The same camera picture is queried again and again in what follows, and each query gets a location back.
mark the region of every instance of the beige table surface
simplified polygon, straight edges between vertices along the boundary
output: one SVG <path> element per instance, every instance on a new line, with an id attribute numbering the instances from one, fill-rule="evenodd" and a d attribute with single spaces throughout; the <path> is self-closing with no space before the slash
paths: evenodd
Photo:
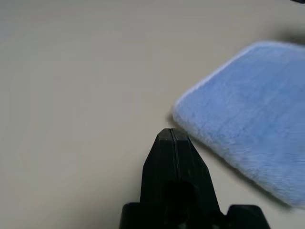
<path id="1" fill-rule="evenodd" d="M 2 0 L 0 228 L 117 229 L 155 136 L 188 87 L 258 40 L 305 41 L 289 0 Z M 289 209 L 196 145 L 220 207 Z"/>

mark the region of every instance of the black object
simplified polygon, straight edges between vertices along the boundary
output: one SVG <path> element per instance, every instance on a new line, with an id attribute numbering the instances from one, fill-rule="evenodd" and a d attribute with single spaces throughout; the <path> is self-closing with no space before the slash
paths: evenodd
<path id="1" fill-rule="evenodd" d="M 190 139 L 158 135 L 145 161 L 140 203 L 123 207 L 120 229 L 270 229 L 254 205 L 218 206 L 210 173 Z"/>
<path id="2" fill-rule="evenodd" d="M 301 4 L 305 3 L 305 0 L 291 0 L 291 1 L 295 1 L 295 2 L 298 2 L 298 3 L 301 3 Z"/>

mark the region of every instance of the white surface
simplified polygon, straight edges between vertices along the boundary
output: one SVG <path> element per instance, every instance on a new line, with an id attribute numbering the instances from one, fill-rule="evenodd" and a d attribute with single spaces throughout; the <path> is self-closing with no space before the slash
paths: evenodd
<path id="1" fill-rule="evenodd" d="M 251 42 L 304 29 L 289 0 L 1 1 L 0 228 L 118 228 L 175 99 Z M 304 227 L 197 149 L 222 211 Z"/>

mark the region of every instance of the blue microfiber cloth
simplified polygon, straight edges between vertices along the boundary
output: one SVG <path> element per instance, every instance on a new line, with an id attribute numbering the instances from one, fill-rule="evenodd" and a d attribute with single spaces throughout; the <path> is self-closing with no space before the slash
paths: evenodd
<path id="1" fill-rule="evenodd" d="M 174 120 L 283 202 L 305 207 L 305 48 L 258 42 L 186 91 Z"/>

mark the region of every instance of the microfiber cloth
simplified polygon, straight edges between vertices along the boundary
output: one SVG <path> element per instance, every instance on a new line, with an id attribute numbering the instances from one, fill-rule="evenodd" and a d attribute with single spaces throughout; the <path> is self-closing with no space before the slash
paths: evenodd
<path id="1" fill-rule="evenodd" d="M 258 42 L 187 90 L 174 120 L 283 202 L 305 207 L 305 48 Z"/>

